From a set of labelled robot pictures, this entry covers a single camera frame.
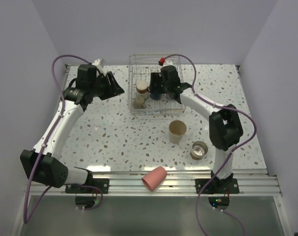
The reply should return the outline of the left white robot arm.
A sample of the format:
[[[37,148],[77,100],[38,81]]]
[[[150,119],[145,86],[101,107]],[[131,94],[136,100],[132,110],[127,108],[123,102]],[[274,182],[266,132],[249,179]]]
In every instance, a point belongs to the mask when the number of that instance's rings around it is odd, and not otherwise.
[[[81,192],[90,192],[95,185],[91,171],[62,164],[61,152],[77,120],[95,97],[107,100],[123,93],[113,73],[105,72],[99,59],[81,64],[77,77],[63,90],[57,112],[40,141],[20,155],[28,180],[55,188],[76,185]]]

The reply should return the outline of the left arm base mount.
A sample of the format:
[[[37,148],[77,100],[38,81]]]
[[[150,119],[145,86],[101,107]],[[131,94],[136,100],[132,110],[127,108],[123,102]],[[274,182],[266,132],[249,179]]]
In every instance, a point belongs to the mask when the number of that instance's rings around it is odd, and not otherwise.
[[[71,184],[65,188],[67,194],[107,194],[110,186],[110,180],[108,178],[93,178],[87,183]]]

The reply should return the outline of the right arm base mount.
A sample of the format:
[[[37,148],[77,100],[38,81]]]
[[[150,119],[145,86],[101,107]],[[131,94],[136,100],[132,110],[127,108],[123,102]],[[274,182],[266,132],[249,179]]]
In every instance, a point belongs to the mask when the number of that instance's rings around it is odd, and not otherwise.
[[[218,179],[215,178],[209,184],[207,182],[210,178],[197,178],[195,179],[196,193],[199,194],[239,194],[239,186],[236,178],[232,179]]]

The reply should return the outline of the steel cup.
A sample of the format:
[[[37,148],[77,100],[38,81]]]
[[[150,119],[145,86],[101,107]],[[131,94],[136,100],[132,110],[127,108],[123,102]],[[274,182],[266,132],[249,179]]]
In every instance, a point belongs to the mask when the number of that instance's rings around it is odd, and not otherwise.
[[[196,141],[192,145],[190,156],[194,160],[202,159],[208,153],[208,146],[202,141]]]
[[[136,83],[136,95],[139,97],[142,97],[143,99],[148,99],[149,97],[149,91],[148,91],[149,85],[146,81],[140,80]]]

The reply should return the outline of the coral pink cup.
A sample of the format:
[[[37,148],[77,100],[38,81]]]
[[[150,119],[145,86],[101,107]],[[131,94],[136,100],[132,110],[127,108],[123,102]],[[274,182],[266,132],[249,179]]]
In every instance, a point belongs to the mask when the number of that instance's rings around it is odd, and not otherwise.
[[[153,192],[164,181],[166,176],[167,171],[163,167],[157,167],[147,173],[142,178],[142,182],[149,191]]]

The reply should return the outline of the small olive mug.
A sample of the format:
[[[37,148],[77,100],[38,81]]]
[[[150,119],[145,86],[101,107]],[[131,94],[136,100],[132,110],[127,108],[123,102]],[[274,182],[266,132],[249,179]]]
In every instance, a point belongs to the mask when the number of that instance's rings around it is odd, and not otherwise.
[[[145,109],[146,108],[145,99],[141,96],[137,96],[136,98],[134,98],[132,104],[133,104],[134,109]]]

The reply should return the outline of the black mug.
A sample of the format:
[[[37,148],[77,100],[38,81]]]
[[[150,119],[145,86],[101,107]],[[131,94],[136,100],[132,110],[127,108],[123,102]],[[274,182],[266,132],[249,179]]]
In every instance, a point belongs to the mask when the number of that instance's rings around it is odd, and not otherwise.
[[[150,93],[149,96],[153,100],[160,100],[162,97],[162,94],[161,93]]]

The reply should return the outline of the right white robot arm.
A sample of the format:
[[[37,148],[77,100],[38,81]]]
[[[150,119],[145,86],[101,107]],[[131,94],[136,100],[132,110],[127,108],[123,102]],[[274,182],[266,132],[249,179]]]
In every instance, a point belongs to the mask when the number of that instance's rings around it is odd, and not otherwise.
[[[198,97],[193,86],[180,80],[177,69],[167,65],[160,72],[150,74],[149,92],[154,94],[168,94],[179,104],[183,104],[202,115],[209,122],[209,139],[215,147],[215,162],[211,171],[211,178],[201,187],[200,193],[224,193],[232,184],[233,148],[239,143],[243,135],[243,128],[232,104],[227,107],[216,105]]]

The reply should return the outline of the tall beige cup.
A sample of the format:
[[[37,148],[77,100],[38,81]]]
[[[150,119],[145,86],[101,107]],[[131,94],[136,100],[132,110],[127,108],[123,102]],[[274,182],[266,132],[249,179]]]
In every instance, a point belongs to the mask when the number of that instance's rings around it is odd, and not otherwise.
[[[186,124],[181,120],[174,120],[169,124],[169,140],[173,144],[178,144],[186,134]]]

